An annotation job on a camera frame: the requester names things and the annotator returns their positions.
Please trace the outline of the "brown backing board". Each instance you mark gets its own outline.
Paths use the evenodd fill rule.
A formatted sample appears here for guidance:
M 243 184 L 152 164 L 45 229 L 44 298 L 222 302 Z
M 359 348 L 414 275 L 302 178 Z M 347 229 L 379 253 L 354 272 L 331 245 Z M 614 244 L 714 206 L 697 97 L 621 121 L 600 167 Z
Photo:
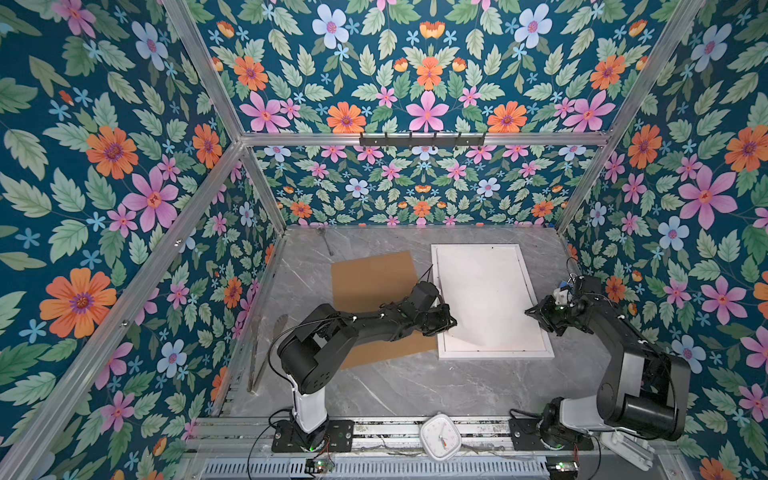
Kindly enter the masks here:
M 401 251 L 334 263 L 331 266 L 335 309 L 350 313 L 375 311 L 407 297 L 417 283 L 411 253 Z M 418 332 L 397 342 L 375 341 L 352 349 L 343 370 L 437 349 L 434 337 Z

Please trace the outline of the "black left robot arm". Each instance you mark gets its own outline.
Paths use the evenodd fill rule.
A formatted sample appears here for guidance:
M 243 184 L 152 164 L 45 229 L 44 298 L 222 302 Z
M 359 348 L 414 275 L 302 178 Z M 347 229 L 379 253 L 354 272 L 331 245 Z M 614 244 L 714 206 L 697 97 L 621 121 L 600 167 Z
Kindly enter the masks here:
M 376 342 L 398 342 L 418 332 L 434 337 L 458 325 L 450 306 L 429 281 L 418 282 L 398 302 L 371 312 L 351 313 L 324 303 L 299 325 L 281 334 L 280 362 L 272 371 L 291 386 L 293 406 L 281 437 L 315 452 L 333 440 L 325 387 L 352 350 Z

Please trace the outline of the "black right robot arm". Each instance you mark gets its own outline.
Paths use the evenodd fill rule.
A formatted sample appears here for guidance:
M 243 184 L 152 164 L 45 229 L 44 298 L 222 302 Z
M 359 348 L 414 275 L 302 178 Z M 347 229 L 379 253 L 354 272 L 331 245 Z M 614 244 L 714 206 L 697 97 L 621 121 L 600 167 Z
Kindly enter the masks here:
M 557 397 L 546 405 L 538 423 L 545 445 L 555 449 L 614 431 L 647 441 L 683 435 L 690 365 L 647 340 L 601 292 L 599 279 L 575 277 L 525 314 L 558 336 L 570 328 L 594 335 L 610 356 L 595 394 Z

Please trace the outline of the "white square clock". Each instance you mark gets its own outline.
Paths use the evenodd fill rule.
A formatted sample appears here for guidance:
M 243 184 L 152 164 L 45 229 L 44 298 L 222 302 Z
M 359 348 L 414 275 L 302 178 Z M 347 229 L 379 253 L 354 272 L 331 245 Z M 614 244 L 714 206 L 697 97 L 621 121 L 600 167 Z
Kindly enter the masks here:
M 452 459 L 462 447 L 462 437 L 457 426 L 449 416 L 442 413 L 421 425 L 419 439 L 427 456 L 436 462 Z

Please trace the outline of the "white plastic holder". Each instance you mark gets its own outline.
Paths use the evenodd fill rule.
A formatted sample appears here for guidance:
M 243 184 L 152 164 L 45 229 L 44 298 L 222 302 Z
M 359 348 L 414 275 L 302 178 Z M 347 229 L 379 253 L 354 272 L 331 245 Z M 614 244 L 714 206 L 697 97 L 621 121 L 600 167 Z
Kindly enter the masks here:
M 653 466 L 655 449 L 648 440 L 629 435 L 622 431 L 602 432 L 600 443 L 642 471 Z

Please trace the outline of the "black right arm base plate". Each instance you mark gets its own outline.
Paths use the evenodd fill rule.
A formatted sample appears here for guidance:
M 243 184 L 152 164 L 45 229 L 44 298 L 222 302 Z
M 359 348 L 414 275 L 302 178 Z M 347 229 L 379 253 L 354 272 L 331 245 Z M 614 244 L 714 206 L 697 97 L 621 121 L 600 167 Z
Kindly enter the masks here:
M 516 451 L 593 451 L 593 440 L 560 425 L 541 426 L 534 418 L 511 418 L 510 438 Z

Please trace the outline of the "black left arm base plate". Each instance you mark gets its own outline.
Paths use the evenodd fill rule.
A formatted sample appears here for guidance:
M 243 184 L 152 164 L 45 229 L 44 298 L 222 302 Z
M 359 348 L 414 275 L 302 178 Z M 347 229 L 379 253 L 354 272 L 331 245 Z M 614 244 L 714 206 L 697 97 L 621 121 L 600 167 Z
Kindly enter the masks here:
M 311 432 L 304 432 L 297 421 L 281 420 L 275 427 L 271 451 L 273 453 L 348 453 L 352 450 L 355 422 L 352 420 L 326 420 Z

